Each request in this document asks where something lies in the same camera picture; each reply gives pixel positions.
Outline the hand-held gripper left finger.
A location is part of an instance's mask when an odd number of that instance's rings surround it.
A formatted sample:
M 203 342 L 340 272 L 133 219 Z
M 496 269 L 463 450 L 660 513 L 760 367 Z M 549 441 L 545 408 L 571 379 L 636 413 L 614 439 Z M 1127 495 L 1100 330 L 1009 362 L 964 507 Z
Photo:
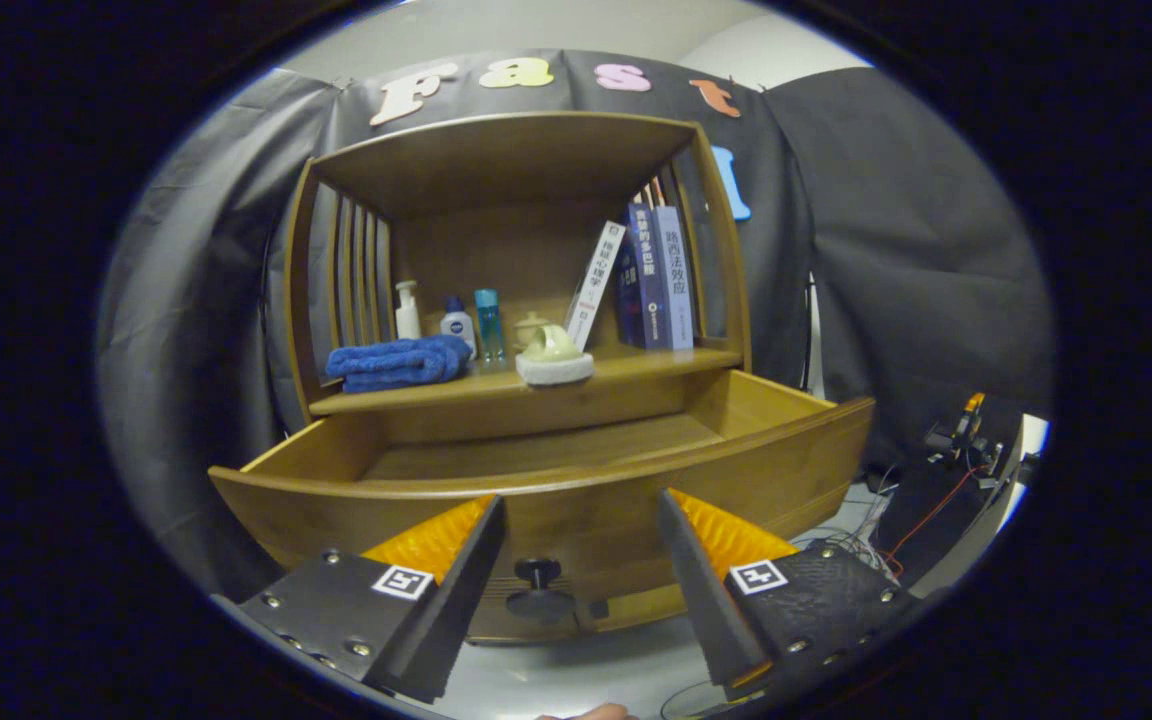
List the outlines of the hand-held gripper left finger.
M 503 498 L 475 498 L 367 552 L 321 550 L 238 602 L 236 619 L 334 679 L 435 702 L 505 536 Z

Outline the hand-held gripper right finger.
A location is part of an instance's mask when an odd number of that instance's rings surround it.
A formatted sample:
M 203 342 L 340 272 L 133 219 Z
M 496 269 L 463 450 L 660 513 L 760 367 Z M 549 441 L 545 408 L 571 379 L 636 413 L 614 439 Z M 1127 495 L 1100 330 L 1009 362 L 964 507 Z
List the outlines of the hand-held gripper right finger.
M 680 488 L 660 492 L 658 526 L 710 680 L 730 702 L 833 682 L 919 605 L 840 544 L 801 550 Z

